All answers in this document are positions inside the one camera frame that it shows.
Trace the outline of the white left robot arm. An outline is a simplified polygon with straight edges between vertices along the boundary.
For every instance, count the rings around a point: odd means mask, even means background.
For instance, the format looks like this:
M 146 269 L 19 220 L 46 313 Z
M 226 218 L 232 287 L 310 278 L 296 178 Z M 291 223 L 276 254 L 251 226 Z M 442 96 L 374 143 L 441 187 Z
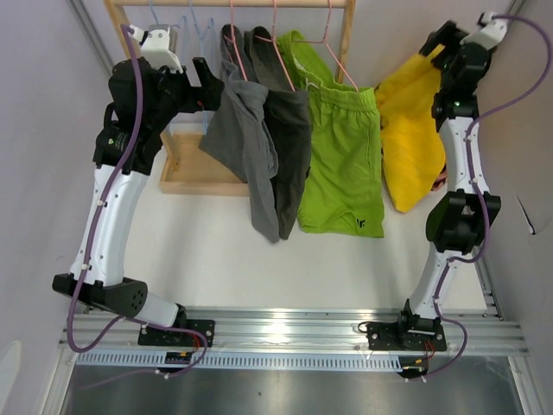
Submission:
M 161 134 L 179 113 L 219 108 L 224 84 L 202 57 L 193 59 L 200 84 L 192 86 L 186 69 L 152 67 L 145 58 L 119 62 L 108 80 L 111 103 L 105 108 L 92 161 L 95 165 L 92 204 L 77 256 L 52 288 L 68 297 L 67 340 L 84 353 L 73 337 L 78 304 L 112 313 L 156 329 L 170 346 L 181 344 L 189 328 L 186 310 L 149 291 L 143 281 L 124 275 L 124 255 L 140 194 L 162 147 Z

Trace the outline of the yellow shorts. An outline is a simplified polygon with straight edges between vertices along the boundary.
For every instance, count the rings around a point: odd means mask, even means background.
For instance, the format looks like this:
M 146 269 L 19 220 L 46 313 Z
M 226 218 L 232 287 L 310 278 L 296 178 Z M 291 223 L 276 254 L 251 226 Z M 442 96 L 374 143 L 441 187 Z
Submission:
M 441 73 L 431 56 L 411 56 L 375 88 L 380 112 L 383 171 L 394 208 L 406 213 L 428 193 L 446 166 L 431 107 Z

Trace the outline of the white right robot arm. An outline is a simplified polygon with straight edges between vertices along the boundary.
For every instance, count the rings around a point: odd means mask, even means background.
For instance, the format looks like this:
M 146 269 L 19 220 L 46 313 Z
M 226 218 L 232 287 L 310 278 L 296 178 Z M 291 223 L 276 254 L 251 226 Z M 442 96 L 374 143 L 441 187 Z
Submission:
M 476 89 L 486 75 L 492 55 L 503 41 L 507 23 L 494 12 L 468 33 L 455 22 L 444 23 L 421 47 L 441 73 L 431 115 L 446 153 L 447 192 L 431 210 L 425 234 L 429 256 L 414 293 L 395 322 L 367 322 L 360 326 L 371 351 L 440 351 L 447 349 L 442 328 L 443 300 L 460 264 L 472 263 L 471 252 L 482 246 L 501 208 L 483 177 L 478 146 L 480 116 Z

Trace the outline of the light blue wire hanger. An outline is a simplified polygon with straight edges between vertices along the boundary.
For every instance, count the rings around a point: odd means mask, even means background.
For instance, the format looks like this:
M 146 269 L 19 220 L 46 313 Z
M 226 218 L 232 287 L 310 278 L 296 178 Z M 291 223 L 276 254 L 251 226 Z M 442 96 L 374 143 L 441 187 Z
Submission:
M 188 1 L 188 10 L 181 16 L 182 57 L 202 57 L 211 69 L 215 69 L 218 63 L 215 53 L 215 21 L 208 11 L 198 11 L 198 4 L 197 1 Z
M 155 10 L 155 6 L 154 6 L 153 1 L 152 1 L 152 0 L 149 0 L 149 1 L 148 1 L 148 4 L 149 4 L 149 11 L 150 11 L 150 13 L 151 13 L 151 15 L 152 15 L 152 17 L 153 17 L 153 19 L 154 19 L 154 23 L 155 23 L 156 25 L 160 25 L 160 24 L 161 24 L 161 23 L 160 23 L 160 19 L 159 19 L 158 15 L 156 14 L 156 10 Z M 179 29 L 180 26 L 181 26 L 181 25 L 180 25 L 179 23 L 175 23 L 175 24 L 171 24 L 171 25 L 170 25 L 171 28 L 175 28 L 175 29 Z

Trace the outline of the grey shorts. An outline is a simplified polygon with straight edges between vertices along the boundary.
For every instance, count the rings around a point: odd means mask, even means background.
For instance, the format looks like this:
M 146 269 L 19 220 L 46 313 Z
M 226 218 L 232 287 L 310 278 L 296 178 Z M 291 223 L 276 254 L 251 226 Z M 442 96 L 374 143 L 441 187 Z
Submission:
M 230 60 L 232 49 L 225 40 L 223 27 L 220 75 L 225 89 L 220 107 L 200 140 L 200 149 L 247 184 L 251 224 L 269 242 L 277 243 L 280 236 L 271 179 L 277 174 L 278 160 L 264 121 L 268 89 L 258 83 L 245 53 L 245 39 L 236 28 L 238 48 L 248 76 L 248 81 L 242 80 L 238 67 Z

